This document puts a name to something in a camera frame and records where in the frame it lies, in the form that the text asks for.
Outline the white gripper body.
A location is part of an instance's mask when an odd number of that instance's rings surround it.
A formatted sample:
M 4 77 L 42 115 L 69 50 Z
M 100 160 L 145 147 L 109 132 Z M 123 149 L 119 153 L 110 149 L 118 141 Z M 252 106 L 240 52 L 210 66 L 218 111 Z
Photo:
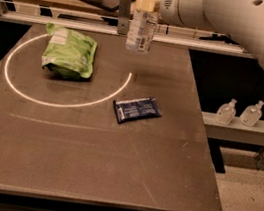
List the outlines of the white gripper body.
M 203 0 L 162 0 L 161 19 L 170 25 L 197 28 L 203 22 Z

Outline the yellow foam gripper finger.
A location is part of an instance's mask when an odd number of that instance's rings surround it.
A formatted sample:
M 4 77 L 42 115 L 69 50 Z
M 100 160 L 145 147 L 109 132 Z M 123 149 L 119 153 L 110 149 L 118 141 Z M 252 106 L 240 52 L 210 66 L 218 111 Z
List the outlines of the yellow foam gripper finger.
M 136 0 L 135 9 L 138 11 L 157 12 L 161 0 Z

